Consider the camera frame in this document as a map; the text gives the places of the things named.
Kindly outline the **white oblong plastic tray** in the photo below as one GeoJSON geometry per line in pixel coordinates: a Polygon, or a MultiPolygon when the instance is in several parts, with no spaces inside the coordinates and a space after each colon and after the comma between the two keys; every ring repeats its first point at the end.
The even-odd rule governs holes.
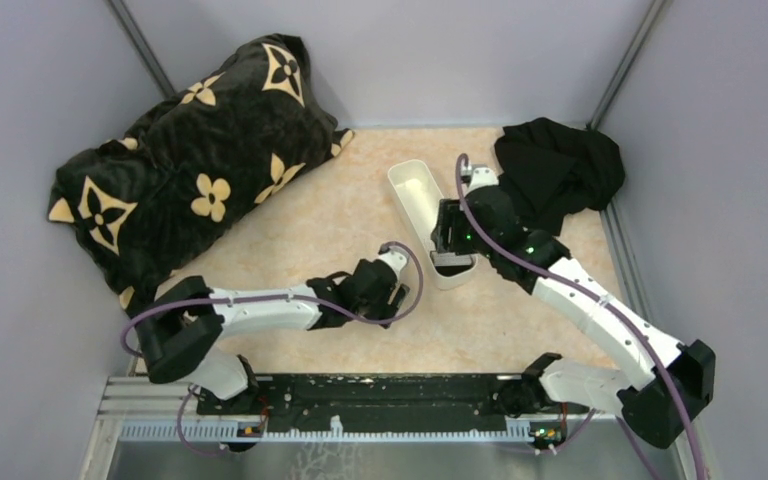
{"type": "Polygon", "coordinates": [[[432,262],[431,252],[435,247],[431,234],[444,196],[427,164],[418,159],[396,164],[389,168],[387,179],[397,211],[411,233],[412,249],[419,258],[425,279],[439,290],[453,290],[468,283],[477,269],[475,255],[466,265],[437,267],[432,262]]]}

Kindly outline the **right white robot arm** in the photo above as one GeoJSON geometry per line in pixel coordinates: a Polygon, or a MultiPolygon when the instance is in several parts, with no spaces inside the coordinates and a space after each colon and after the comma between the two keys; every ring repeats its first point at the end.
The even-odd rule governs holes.
{"type": "Polygon", "coordinates": [[[695,420],[713,398],[716,355],[684,344],[639,317],[589,275],[551,233],[529,230],[498,187],[438,203],[433,256],[481,255],[505,280],[561,312],[605,351],[615,368],[545,353],[525,371],[532,401],[575,403],[615,414],[649,445],[666,449],[685,430],[675,402],[695,420]]]}

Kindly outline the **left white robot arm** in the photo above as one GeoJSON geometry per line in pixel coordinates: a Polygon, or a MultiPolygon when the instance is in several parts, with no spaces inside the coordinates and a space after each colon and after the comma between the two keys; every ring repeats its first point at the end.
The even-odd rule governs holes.
{"type": "Polygon", "coordinates": [[[220,400],[257,388],[249,362],[219,348],[220,341],[266,330],[340,328],[351,321],[384,326],[396,320],[409,289],[401,281],[410,261],[389,250],[362,259],[351,273],[337,272],[274,290],[211,288],[187,277],[135,315],[139,352],[154,384],[186,381],[220,400]]]}

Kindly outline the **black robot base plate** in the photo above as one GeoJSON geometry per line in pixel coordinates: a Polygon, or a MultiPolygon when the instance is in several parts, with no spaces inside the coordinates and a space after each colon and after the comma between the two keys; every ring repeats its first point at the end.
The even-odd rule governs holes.
{"type": "Polygon", "coordinates": [[[253,416],[269,433],[325,432],[334,425],[363,434],[501,432],[509,420],[586,411],[539,403],[518,374],[274,374],[229,400],[209,391],[196,398],[200,415],[253,416]]]}

